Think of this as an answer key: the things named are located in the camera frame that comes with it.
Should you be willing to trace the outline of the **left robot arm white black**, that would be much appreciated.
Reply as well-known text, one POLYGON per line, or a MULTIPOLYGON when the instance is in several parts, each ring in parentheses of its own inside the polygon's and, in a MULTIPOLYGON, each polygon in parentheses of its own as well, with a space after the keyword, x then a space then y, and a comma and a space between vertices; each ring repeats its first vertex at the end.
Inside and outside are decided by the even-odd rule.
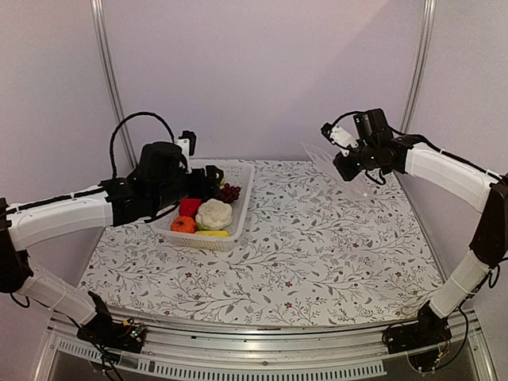
POLYGON ((214 165, 193 168, 183 140, 156 142, 142 148, 140 163, 125 178, 113 174, 86 190, 27 204, 1 200, 1 292, 66 314, 100 344, 112 344, 118 329, 102 300, 31 261, 29 248, 83 230, 157 221, 185 198, 217 195, 223 178, 214 165))

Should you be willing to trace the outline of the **right aluminium frame post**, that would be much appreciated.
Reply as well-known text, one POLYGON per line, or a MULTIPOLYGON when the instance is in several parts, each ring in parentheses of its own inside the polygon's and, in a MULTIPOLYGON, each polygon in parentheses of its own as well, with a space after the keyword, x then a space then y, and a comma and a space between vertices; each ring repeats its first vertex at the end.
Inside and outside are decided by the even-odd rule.
POLYGON ((410 131, 410 126, 417 108, 419 93, 424 79, 425 67, 429 57, 429 50, 432 41, 436 4, 436 0, 424 1, 416 60, 400 125, 403 133, 408 133, 410 131))

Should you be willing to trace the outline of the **aluminium frame post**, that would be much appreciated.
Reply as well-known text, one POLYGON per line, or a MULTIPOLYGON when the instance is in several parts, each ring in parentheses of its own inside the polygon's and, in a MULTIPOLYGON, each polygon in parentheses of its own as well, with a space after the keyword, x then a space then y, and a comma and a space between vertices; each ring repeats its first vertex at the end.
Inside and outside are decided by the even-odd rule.
POLYGON ((400 125, 403 133, 408 133, 410 131, 410 126, 417 108, 419 93, 424 79, 425 67, 429 57, 429 50, 432 41, 436 4, 436 0, 424 1, 416 60, 400 125))
MULTIPOLYGON (((115 120, 119 123, 125 118, 125 113, 121 103, 120 92, 114 72, 114 62, 110 51, 110 44, 106 29, 104 3, 101 0, 90 0, 90 8, 106 89, 110 98, 110 104, 115 120)), ((123 150, 129 166, 134 168, 137 165, 137 158, 127 124, 124 124, 121 127, 118 134, 121 138, 123 150)))

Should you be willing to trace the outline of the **clear zip top bag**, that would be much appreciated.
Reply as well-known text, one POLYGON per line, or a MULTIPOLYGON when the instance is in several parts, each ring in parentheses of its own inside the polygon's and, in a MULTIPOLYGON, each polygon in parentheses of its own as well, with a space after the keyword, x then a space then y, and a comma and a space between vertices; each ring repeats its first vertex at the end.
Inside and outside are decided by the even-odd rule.
POLYGON ((369 186, 369 182, 358 175, 351 181, 346 181, 340 175, 335 167, 334 156, 329 154, 323 148, 312 144, 302 143, 303 149, 308 158, 314 163, 317 170, 324 175, 329 182, 334 185, 341 193, 354 201, 373 200, 375 194, 369 186))

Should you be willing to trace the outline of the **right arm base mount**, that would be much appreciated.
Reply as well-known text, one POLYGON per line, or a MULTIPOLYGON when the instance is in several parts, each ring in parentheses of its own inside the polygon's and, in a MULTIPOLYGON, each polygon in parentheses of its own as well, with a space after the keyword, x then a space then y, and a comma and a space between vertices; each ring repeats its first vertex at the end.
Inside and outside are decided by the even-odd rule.
POLYGON ((421 374, 435 372, 450 365, 463 351, 469 334, 469 320, 461 311, 465 322, 464 338, 460 347, 445 362, 452 346, 452 332, 448 319, 422 314, 411 324, 394 323, 382 333, 382 342, 389 354, 411 352, 407 359, 410 366, 421 374))

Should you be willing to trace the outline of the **white perforated plastic basket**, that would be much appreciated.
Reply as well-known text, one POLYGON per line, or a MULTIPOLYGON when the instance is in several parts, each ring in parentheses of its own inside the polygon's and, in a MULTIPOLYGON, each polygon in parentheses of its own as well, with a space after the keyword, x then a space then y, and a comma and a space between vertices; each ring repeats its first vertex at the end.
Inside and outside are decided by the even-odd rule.
POLYGON ((229 251, 240 238, 249 199, 252 193, 255 166, 239 160, 192 160, 193 168, 214 165, 223 170, 225 182, 239 187, 237 200, 231 204, 220 201, 205 202, 197 210, 194 221, 198 226, 195 233, 183 233, 173 230, 173 222, 179 217, 177 211, 151 224, 154 233, 165 243, 174 246, 229 251))

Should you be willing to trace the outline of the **dark red toy grapes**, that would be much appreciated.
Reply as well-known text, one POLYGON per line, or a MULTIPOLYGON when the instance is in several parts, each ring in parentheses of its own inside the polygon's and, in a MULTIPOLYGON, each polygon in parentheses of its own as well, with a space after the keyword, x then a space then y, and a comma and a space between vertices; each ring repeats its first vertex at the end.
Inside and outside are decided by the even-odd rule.
POLYGON ((231 186, 229 183, 225 183, 219 190, 218 199, 224 203, 233 203, 239 199, 240 193, 241 187, 231 186))

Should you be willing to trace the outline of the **white toy cauliflower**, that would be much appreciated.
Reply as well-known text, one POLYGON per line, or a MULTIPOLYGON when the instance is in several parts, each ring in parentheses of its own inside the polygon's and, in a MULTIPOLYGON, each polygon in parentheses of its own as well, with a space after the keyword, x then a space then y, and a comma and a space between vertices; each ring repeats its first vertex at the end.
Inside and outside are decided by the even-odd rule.
POLYGON ((200 205, 195 221, 200 230, 222 230, 232 223, 233 208, 212 198, 200 205))

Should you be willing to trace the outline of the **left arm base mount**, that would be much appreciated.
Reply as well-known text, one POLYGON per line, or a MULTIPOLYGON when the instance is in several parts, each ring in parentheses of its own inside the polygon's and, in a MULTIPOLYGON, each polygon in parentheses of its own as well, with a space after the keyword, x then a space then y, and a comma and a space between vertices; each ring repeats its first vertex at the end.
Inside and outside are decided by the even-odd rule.
POLYGON ((92 291, 88 294, 94 302, 95 315, 78 328, 77 337, 100 347, 141 353, 146 338, 146 326, 136 323, 133 318, 123 322, 115 321, 101 297, 92 291))

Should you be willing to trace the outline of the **red toy pepper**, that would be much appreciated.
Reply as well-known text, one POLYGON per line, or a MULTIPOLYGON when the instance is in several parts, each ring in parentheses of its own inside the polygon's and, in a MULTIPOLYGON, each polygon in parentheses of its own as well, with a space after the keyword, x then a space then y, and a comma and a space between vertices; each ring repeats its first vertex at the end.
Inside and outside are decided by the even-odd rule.
POLYGON ((202 204, 200 198, 185 198, 179 204, 179 216, 194 218, 202 204))

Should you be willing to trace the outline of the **floral patterned table mat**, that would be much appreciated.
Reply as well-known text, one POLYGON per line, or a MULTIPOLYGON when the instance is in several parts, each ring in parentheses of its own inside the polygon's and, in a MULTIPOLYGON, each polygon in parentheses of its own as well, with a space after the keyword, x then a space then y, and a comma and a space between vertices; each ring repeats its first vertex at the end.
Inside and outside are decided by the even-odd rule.
POLYGON ((442 284, 398 180, 361 198, 309 162, 257 162, 233 249, 176 247, 144 223, 107 229, 81 278, 110 306, 245 325, 413 317, 442 284))

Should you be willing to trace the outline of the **left aluminium frame post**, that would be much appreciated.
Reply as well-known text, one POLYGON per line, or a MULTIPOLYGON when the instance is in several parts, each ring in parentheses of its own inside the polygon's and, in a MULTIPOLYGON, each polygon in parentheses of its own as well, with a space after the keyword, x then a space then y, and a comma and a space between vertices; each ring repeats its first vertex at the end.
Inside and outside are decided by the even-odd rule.
MULTIPOLYGON (((90 0, 90 8, 106 89, 110 98, 110 104, 115 120, 119 123, 125 118, 125 113, 121 103, 120 92, 114 72, 114 62, 110 51, 110 44, 106 29, 104 3, 101 0, 90 0)), ((137 158, 127 124, 124 124, 121 127, 118 134, 121 138, 123 150, 129 166, 134 168, 137 165, 137 158)))

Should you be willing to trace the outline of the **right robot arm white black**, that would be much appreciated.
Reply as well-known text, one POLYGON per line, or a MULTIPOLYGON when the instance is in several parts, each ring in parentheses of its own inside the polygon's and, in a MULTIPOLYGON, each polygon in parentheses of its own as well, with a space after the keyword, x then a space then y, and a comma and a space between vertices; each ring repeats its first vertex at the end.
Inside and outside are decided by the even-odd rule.
POLYGON ((448 336, 448 316, 473 297, 507 252, 507 178, 481 171, 421 135, 353 137, 334 129, 335 165, 346 180, 379 169, 407 175, 405 185, 422 217, 447 279, 418 311, 410 339, 426 346, 448 336))

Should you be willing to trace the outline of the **yellow toy corn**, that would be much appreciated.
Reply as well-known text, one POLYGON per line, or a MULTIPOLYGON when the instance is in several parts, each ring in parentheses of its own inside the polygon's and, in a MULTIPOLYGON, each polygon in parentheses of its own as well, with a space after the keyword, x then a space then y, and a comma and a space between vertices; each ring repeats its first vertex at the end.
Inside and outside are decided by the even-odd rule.
POLYGON ((199 230, 195 235, 205 237, 230 237, 230 233, 225 230, 199 230))

